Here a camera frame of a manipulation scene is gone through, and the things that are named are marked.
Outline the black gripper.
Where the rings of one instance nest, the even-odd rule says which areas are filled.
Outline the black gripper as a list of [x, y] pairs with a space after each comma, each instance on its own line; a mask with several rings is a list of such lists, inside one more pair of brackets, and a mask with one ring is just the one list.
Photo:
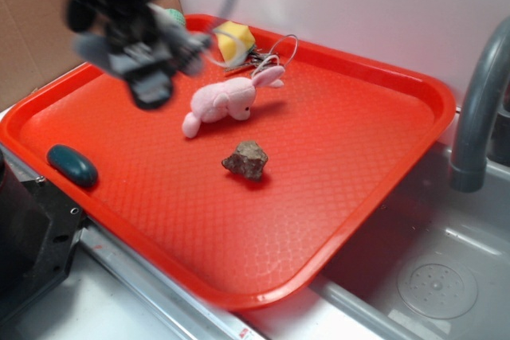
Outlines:
[[180, 72], [197, 76], [204, 67], [201, 53], [212, 43], [210, 35], [189, 32], [168, 10], [151, 2], [68, 0], [65, 14], [76, 36], [94, 33], [105, 37], [108, 44], [133, 44], [110, 52], [108, 59], [127, 84], [135, 105], [143, 110], [162, 107], [173, 96], [171, 58]]

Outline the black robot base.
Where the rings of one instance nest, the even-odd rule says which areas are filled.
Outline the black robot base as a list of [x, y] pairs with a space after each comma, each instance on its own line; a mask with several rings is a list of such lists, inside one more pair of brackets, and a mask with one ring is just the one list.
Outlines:
[[83, 209], [1, 153], [1, 324], [67, 278]]

